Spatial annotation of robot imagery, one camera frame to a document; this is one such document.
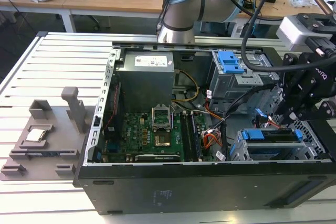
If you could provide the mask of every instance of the chip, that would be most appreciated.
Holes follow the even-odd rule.
[[[154,136],[155,147],[170,147],[171,134],[170,132],[156,132]]]

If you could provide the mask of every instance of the aluminum table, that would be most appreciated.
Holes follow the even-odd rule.
[[[95,105],[113,41],[155,41],[150,35],[48,33],[36,37],[0,85],[0,167],[30,116],[33,99],[66,105],[64,86],[77,86],[85,105]],[[241,39],[197,37],[208,44],[241,45]],[[280,40],[251,39],[250,45],[273,46]],[[0,182],[0,223],[336,223],[336,187],[294,209],[188,212],[100,216],[72,181]]]

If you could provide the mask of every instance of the red wire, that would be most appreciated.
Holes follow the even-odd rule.
[[[272,123],[271,121],[268,121],[268,123],[271,124],[271,125],[273,125],[274,127],[278,128],[278,129],[281,128],[279,125],[277,125],[275,123]]]
[[[114,107],[113,107],[113,114],[111,115],[111,118],[109,119],[109,121],[107,122],[107,124],[104,127],[104,130],[106,130],[106,128],[109,126],[111,120],[113,119],[114,115],[115,115],[115,107],[116,107],[116,101],[117,101],[117,93],[118,93],[118,85],[116,86],[115,89],[115,93],[114,93]]]

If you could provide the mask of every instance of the blue latch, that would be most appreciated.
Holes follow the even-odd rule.
[[[261,109],[256,108],[256,111],[257,111],[257,112],[259,113],[259,115],[261,115],[262,117],[267,118],[267,115],[265,115],[265,114],[263,113],[263,111],[261,111]]]
[[[248,139],[248,134],[247,134],[246,131],[242,131],[242,132],[241,132],[241,135],[243,136],[243,139],[244,139],[244,140],[247,140],[247,139]]]
[[[224,73],[244,73],[239,65],[239,59],[232,51],[219,51],[218,60],[223,67]]]
[[[263,132],[260,129],[248,129],[244,130],[244,132],[249,136],[250,140],[265,139]]]
[[[236,148],[236,144],[234,144],[234,145],[231,147],[230,152],[229,152],[229,156],[232,155],[232,153],[233,153],[233,151],[235,150],[235,148]]]
[[[303,140],[303,133],[300,130],[295,130],[295,134],[298,137],[298,140],[301,142]]]

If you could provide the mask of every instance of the wooden desk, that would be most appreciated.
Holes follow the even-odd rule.
[[[310,7],[293,7],[289,0],[276,0],[275,3],[264,3],[262,10],[264,17],[285,17],[290,15],[295,15],[298,13],[323,13],[319,6],[313,5]],[[249,16],[245,13],[240,13],[239,18],[244,18]]]
[[[121,17],[157,18],[162,0],[52,0],[34,3],[29,0],[12,0],[21,12],[55,13],[63,18],[67,32],[75,32],[72,15],[97,15]],[[15,11],[8,0],[0,0],[0,10]],[[294,8],[288,0],[277,0],[275,3],[265,3],[262,8],[264,17],[284,17],[297,13],[322,13],[318,6]],[[249,19],[245,13],[240,13],[235,22],[235,31]]]
[[[64,8],[160,13],[163,0],[66,0]]]

